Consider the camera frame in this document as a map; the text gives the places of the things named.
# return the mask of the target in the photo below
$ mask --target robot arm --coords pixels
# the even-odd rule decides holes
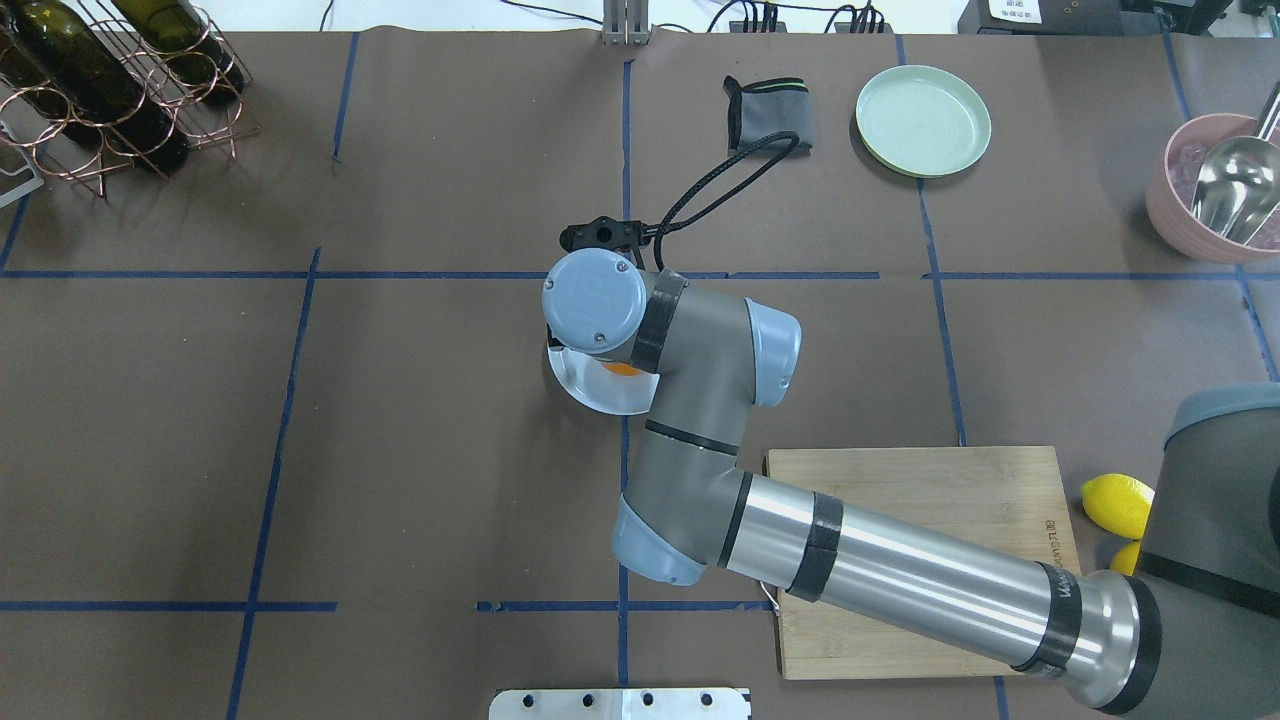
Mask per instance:
[[[1112,715],[1280,710],[1280,386],[1184,404],[1138,571],[1076,578],[739,470],[751,406],[795,369],[790,315],[607,250],[562,259],[543,309],[566,346],[660,375],[613,537],[632,571],[687,585],[716,564],[1059,678]]]

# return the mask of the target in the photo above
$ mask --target silver metal bracket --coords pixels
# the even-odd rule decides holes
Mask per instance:
[[[650,32],[649,0],[604,0],[605,45],[648,45]]]
[[[506,691],[489,720],[750,720],[751,692],[740,688]]]

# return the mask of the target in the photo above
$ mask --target light blue joint cap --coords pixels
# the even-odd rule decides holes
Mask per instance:
[[[561,258],[543,283],[543,315],[552,334],[579,352],[608,352],[635,334],[649,297],[626,258],[600,247]]]
[[[800,322],[750,297],[751,343],[755,346],[755,405],[773,407],[791,387],[800,359]]]
[[[1280,383],[1242,383],[1202,389],[1178,406],[1174,428],[1165,437],[1165,446],[1169,446],[1174,436],[1196,423],[1263,407],[1280,407]]]
[[[618,501],[618,521],[613,527],[613,556],[618,562],[627,570],[659,583],[691,585],[701,579],[707,565],[662,539],[631,510],[626,498]]]

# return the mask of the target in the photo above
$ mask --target lemon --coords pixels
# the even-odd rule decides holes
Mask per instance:
[[[1156,491],[1120,473],[1098,475],[1080,487],[1084,514],[1102,529],[1129,539],[1142,538]]]
[[[1132,542],[1111,559],[1111,569],[1121,575],[1133,575],[1133,569],[1138,566],[1138,552],[1142,551],[1140,542]]]

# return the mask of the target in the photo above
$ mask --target green glass bottle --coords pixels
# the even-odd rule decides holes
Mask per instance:
[[[142,86],[102,45],[74,10],[58,0],[0,0],[8,32],[50,82],[87,122],[111,124],[128,141],[106,132],[108,145],[142,152],[140,168],[161,173],[177,170],[187,160],[191,143],[173,117],[146,97]]]
[[[0,27],[0,81],[4,81],[13,90],[38,87],[49,83],[45,73],[40,72],[40,68],[36,65],[32,65],[31,60],[14,47],[13,41],[9,40],[9,35],[4,32],[3,27]],[[69,117],[70,108],[67,105],[67,99],[51,90],[26,92],[22,99],[46,120],[58,123]],[[96,152],[102,143],[102,133],[97,128],[82,126],[76,120],[67,122],[63,127],[63,135],[90,152]]]
[[[223,50],[223,46],[207,35],[209,28],[187,0],[111,0],[129,24],[138,31],[147,45],[160,53],[198,53],[197,55],[177,55],[165,60],[173,74],[191,86],[204,86],[214,82],[215,63],[223,70],[219,83],[201,102],[221,106],[236,100],[236,94],[244,90],[244,76]]]

